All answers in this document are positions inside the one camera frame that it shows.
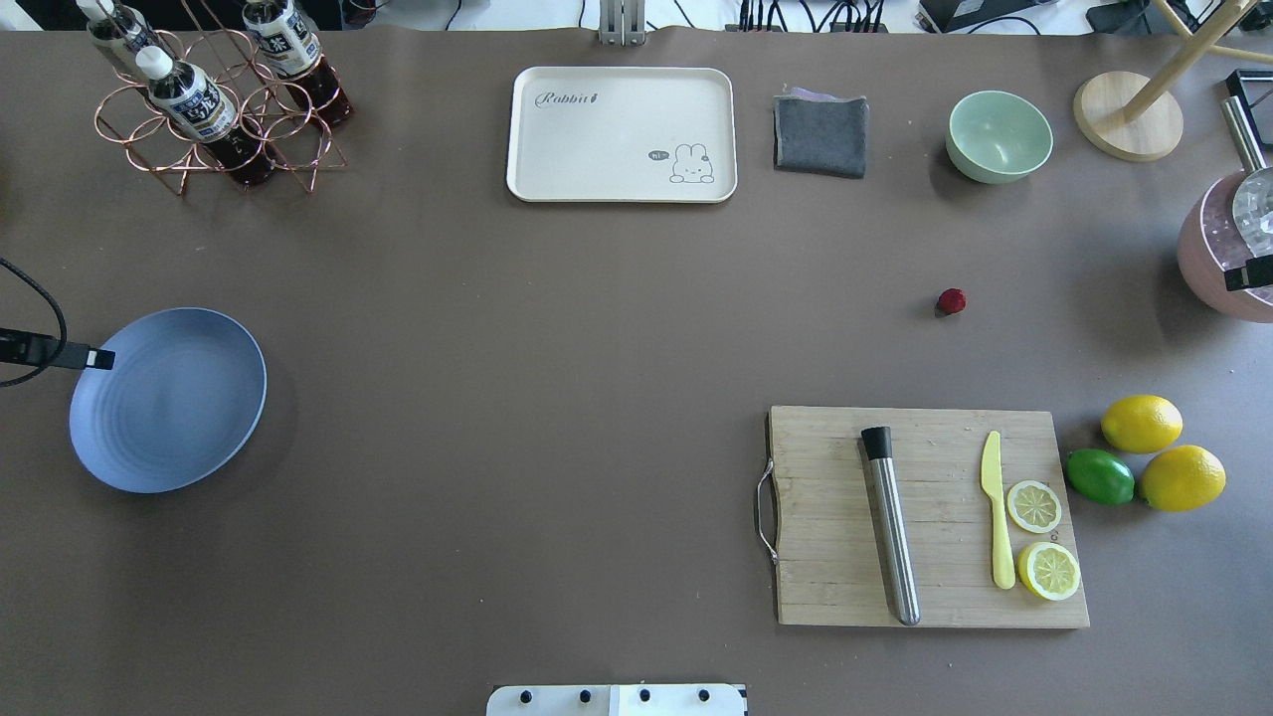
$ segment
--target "blue pan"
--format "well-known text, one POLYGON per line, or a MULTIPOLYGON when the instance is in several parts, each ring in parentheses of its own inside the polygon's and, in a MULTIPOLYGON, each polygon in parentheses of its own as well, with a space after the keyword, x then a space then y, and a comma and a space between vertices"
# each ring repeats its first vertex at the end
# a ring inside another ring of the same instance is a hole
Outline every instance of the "blue pan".
POLYGON ((85 371, 71 397, 71 445, 103 483, 167 492, 216 471, 265 408, 265 357, 234 319, 171 308, 103 345, 111 371, 85 371))

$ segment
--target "rectangular tray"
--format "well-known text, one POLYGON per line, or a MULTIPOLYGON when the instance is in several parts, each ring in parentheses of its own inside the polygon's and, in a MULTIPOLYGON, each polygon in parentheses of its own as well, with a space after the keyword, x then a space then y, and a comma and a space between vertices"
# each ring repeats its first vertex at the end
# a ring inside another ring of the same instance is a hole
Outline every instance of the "rectangular tray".
POLYGON ((513 83, 509 191, 523 201, 724 201, 733 88, 710 68, 528 68, 513 83))
POLYGON ((1011 590, 990 578, 990 501, 981 492, 980 464, 992 429, 1003 436, 1004 488, 1037 480, 1062 502, 1051 534, 1031 534, 1009 520, 1013 559, 1040 540, 1080 557, 1049 413, 787 405, 769 414, 779 623, 900 627, 887 605, 861 447, 862 431, 875 426, 892 428, 919 627, 1090 624, 1082 586, 1064 601, 1046 601, 1020 578, 1011 590))

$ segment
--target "pink bowl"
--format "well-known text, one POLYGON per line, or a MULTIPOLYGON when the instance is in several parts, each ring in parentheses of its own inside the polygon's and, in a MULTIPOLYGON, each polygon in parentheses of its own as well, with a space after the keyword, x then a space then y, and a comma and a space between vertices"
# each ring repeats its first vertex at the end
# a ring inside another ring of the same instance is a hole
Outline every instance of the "pink bowl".
POLYGON ((1246 175, 1230 175, 1211 186, 1180 227, 1176 260, 1185 283, 1212 308, 1258 324, 1273 324, 1273 287, 1227 290, 1225 271, 1254 257, 1234 226, 1234 194, 1246 175))

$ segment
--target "gray table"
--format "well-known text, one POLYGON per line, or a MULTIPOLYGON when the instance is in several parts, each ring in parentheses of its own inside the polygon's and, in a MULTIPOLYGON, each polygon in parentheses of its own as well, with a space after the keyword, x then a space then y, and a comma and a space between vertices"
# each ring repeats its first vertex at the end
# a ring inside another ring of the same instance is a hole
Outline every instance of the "gray table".
MULTIPOLYGON (((109 75, 85 38, 0 34, 0 251, 78 340, 206 306, 270 369, 246 448, 153 497, 76 461, 74 373, 0 394, 0 711, 465 715, 499 684, 645 679, 746 683, 756 715, 1267 712, 1273 334, 1198 302, 1174 259, 1189 206, 1239 168, 1234 62, 1194 68, 1181 147, 1129 164, 1071 98, 1152 73, 1166 38, 327 46, 359 106, 350 167, 313 196, 196 177, 176 199, 92 134, 109 75), (519 203, 512 80, 554 64, 723 70, 737 192, 519 203), (771 168, 783 83, 871 101, 864 181, 771 168), (943 155, 950 107, 984 88, 1053 121, 1027 181, 974 185, 943 155), (951 285, 970 307, 937 320, 951 285), (1230 484, 1188 515, 1073 497, 1090 629, 777 624, 751 517, 770 405, 1050 410, 1067 451, 1132 392, 1176 401, 1230 484)), ((52 330, 0 282, 4 325, 52 330)))

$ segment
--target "white bottle cap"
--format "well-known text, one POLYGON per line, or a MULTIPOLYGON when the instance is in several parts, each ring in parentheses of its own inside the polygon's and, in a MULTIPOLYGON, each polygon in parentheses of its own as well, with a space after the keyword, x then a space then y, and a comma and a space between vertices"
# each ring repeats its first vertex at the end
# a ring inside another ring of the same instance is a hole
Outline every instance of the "white bottle cap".
POLYGON ((137 52, 137 69, 150 79, 163 79, 172 71, 172 57, 154 45, 143 47, 137 52))
POLYGON ((75 4, 80 6, 84 17, 93 22, 104 20, 108 14, 115 11, 113 0, 75 0, 75 4))

